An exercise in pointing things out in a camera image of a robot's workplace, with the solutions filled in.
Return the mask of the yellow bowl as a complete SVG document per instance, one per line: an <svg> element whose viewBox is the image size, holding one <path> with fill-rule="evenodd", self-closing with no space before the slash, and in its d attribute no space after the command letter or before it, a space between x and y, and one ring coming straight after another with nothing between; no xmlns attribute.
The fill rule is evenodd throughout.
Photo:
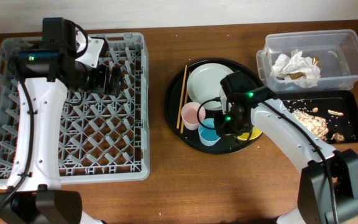
<svg viewBox="0 0 358 224"><path fill-rule="evenodd" d="M259 137L262 134L262 131L253 128L252 133L242 133L240 136L237 137L240 141L247 141L247 140L253 140Z"/></svg>

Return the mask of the blue cup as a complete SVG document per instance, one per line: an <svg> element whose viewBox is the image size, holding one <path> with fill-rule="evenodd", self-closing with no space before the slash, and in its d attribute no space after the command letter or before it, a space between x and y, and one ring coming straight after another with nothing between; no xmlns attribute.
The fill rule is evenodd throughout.
<svg viewBox="0 0 358 224"><path fill-rule="evenodd" d="M203 125L199 125L198 128L200 142L208 147L215 145L221 137L217 135L214 129L214 119L207 118L202 121L202 124Z"/></svg>

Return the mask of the pink cup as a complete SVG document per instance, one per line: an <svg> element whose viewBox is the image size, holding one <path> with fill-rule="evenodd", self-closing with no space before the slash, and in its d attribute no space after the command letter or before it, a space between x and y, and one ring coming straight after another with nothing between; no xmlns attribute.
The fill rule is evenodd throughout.
<svg viewBox="0 0 358 224"><path fill-rule="evenodd" d="M190 102L186 104L185 115L185 128L191 131L198 129L200 121L203 121L206 117L206 110L201 107L197 102Z"/></svg>

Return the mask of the pale grey plate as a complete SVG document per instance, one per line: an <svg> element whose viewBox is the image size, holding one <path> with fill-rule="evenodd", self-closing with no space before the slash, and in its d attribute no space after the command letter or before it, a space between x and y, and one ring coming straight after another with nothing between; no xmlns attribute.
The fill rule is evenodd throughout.
<svg viewBox="0 0 358 224"><path fill-rule="evenodd" d="M199 104L219 96L220 81L233 71L220 63L206 63L196 67L187 81L190 99Z"/></svg>

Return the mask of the white napkin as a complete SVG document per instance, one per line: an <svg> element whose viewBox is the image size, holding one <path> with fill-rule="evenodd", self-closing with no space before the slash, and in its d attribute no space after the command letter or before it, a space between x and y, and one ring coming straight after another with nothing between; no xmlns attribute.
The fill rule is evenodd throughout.
<svg viewBox="0 0 358 224"><path fill-rule="evenodd" d="M311 88L317 86L321 75L318 66L313 65L314 57L304 57L301 50L293 50L291 56L280 54L272 65L271 77L275 77L287 83L293 82L302 88ZM291 73L303 72L304 77L291 80L288 76Z"/></svg>

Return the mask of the food scraps pile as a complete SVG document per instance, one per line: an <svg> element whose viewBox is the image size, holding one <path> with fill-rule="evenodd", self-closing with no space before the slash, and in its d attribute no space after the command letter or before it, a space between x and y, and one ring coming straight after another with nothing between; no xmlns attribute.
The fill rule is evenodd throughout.
<svg viewBox="0 0 358 224"><path fill-rule="evenodd" d="M345 141L345 136L341 133L335 132L329 135L329 132L332 131L329 128L329 124L331 121L336 121L343 117L344 113L342 111L324 110L322 106L313 106L312 100L285 100L284 104L303 126L321 140L336 143Z"/></svg>

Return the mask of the gold snack wrapper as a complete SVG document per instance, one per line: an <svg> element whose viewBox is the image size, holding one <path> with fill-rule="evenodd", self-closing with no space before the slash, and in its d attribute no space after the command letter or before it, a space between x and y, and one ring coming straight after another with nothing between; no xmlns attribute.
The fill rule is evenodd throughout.
<svg viewBox="0 0 358 224"><path fill-rule="evenodd" d="M318 66L318 64L319 64L319 58L314 57L313 58L313 65ZM305 74L303 72L297 72L297 73L291 73L288 76L290 77L291 80L296 80L296 79L299 79L301 77L304 77Z"/></svg>

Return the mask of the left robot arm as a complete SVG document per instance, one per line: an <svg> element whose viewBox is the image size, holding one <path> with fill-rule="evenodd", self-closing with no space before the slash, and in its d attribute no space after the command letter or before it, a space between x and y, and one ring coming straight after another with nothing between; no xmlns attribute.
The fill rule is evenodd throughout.
<svg viewBox="0 0 358 224"><path fill-rule="evenodd" d="M0 193L6 223L94 223L78 192L62 189L58 171L60 119L68 91L118 96L116 67L99 65L106 39L92 46L83 29L62 17L45 18L42 39L15 53L7 67L19 83L19 130L7 191Z"/></svg>

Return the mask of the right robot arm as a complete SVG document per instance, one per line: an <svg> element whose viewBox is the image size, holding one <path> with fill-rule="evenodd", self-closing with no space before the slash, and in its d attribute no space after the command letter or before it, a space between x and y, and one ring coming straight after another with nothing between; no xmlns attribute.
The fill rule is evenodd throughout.
<svg viewBox="0 0 358 224"><path fill-rule="evenodd" d="M220 81L223 112L214 117L220 136L262 131L300 173L297 207L277 223L344 223L358 216L358 154L338 151L302 125L267 86L242 72Z"/></svg>

